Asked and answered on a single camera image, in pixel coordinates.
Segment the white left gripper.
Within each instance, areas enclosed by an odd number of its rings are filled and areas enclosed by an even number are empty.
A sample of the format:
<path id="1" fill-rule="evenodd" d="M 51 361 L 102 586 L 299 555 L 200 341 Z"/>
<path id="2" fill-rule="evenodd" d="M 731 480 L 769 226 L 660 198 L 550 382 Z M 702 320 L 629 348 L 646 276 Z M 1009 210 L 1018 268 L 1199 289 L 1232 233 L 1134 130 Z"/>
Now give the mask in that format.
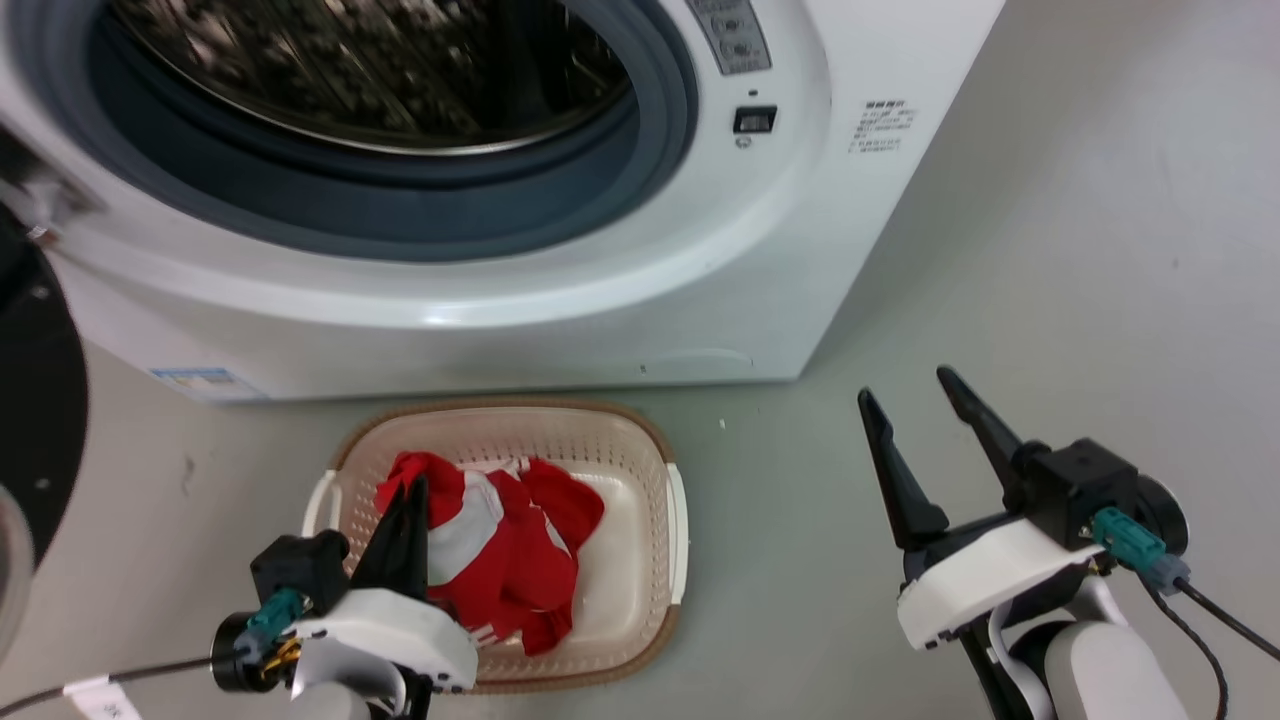
<path id="1" fill-rule="evenodd" d="M 429 587 L 428 491 L 426 477 L 398 488 L 351 577 L 353 591 L 330 612 L 291 626 L 301 641 L 292 696 L 328 684 L 356 696 L 410 696 L 412 678 L 454 693 L 476 685 L 472 637 L 421 601 Z"/>

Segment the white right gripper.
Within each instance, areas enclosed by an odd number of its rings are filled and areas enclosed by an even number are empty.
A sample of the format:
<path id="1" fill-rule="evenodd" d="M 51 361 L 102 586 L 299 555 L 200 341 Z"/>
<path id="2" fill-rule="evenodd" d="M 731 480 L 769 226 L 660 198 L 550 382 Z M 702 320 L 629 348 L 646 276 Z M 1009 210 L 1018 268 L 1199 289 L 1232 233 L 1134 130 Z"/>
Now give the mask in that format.
<path id="1" fill-rule="evenodd" d="M 952 366 L 936 377 L 956 416 L 972 428 L 1002 487 L 1007 511 L 1025 503 L 1015 468 L 1021 439 Z M 920 551 L 941 539 L 950 520 L 932 503 L 899 451 L 893 425 L 869 388 L 858 393 L 879 492 L 895 546 Z M 1028 519 L 991 529 L 908 583 L 897 601 L 897 619 L 908 643 L 924 650 L 931 642 L 973 621 L 1001 603 L 1048 580 L 1056 573 L 1101 553 L 1097 543 L 1066 550 Z"/>

